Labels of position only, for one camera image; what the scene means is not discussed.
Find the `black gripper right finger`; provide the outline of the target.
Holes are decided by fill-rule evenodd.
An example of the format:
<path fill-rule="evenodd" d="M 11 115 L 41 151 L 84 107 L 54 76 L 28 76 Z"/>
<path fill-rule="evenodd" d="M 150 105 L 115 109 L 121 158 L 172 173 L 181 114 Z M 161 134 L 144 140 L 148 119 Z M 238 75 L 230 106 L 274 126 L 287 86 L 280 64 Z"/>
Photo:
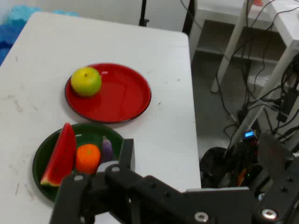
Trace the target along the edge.
<path fill-rule="evenodd" d="M 297 224 L 299 222 L 299 158 L 274 136 L 259 138 L 258 161 L 272 184 L 254 209 L 256 224 Z"/>

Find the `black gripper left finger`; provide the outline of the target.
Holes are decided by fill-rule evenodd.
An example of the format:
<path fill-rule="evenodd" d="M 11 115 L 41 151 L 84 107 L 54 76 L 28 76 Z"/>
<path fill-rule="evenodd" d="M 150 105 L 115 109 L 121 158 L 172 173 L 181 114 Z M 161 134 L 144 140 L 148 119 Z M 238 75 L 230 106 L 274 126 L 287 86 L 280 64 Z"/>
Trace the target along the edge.
<path fill-rule="evenodd" d="M 63 179 L 51 224 L 93 224 L 109 212 L 122 224 L 193 224 L 184 194 L 158 179 L 131 170 L 134 141 L 122 142 L 119 162 L 104 172 L 72 173 Z"/>

